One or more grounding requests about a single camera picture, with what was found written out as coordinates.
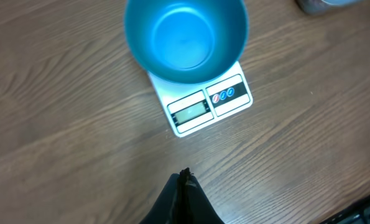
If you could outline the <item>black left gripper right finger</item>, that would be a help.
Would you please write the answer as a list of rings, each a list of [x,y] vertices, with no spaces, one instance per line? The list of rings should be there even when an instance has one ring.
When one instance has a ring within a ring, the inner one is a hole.
[[[224,224],[190,168],[178,177],[178,222],[184,224]]]

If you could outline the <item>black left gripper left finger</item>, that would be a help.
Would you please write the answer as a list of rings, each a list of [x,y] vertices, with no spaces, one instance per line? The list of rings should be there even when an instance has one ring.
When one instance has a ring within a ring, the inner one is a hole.
[[[172,174],[157,197],[148,214],[140,224],[171,224],[173,223],[173,211],[177,200],[178,174]]]

